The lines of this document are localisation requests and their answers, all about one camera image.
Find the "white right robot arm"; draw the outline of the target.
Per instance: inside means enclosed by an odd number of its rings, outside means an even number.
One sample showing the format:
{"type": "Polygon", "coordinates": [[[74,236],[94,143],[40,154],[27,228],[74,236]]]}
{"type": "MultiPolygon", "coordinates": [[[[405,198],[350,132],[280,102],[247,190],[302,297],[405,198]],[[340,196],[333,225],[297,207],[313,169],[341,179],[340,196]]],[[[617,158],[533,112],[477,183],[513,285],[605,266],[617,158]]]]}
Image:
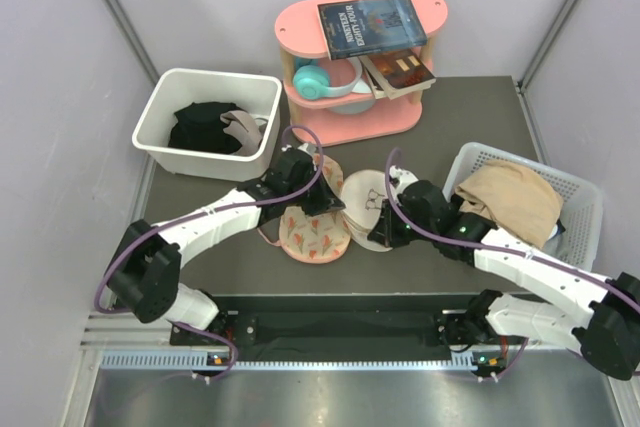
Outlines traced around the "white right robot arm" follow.
{"type": "Polygon", "coordinates": [[[400,170],[369,240],[389,248],[427,241],[445,258],[502,277],[536,295],[527,301],[485,290],[465,312],[468,336],[541,340],[579,354],[601,373],[627,381],[639,373],[639,280],[573,267],[476,214],[462,213],[441,190],[400,170]]]}

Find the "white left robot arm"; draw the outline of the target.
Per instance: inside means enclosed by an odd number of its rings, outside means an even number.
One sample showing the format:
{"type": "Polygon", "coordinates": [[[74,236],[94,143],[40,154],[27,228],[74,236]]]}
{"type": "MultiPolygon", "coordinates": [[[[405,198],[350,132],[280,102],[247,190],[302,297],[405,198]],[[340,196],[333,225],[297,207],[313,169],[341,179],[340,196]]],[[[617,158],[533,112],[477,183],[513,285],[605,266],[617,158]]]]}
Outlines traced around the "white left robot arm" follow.
{"type": "Polygon", "coordinates": [[[325,157],[312,145],[284,148],[260,177],[174,220],[126,229],[100,284],[143,324],[187,325],[205,343],[226,334],[227,321],[210,295],[182,284],[191,260],[225,240],[282,217],[289,208],[308,216],[343,209],[323,173],[325,157]]]}

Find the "white mesh laundry bag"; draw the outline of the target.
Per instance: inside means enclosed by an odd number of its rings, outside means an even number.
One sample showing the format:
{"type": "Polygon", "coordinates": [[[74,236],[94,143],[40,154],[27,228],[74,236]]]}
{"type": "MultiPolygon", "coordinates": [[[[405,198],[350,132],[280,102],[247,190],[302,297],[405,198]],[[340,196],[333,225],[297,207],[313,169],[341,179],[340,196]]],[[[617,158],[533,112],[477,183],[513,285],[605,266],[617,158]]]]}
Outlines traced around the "white mesh laundry bag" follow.
{"type": "Polygon", "coordinates": [[[387,198],[384,173],[360,170],[349,175],[342,185],[342,210],[352,239],[372,252],[388,252],[389,247],[370,241],[367,236],[380,218],[383,201],[387,198]]]}

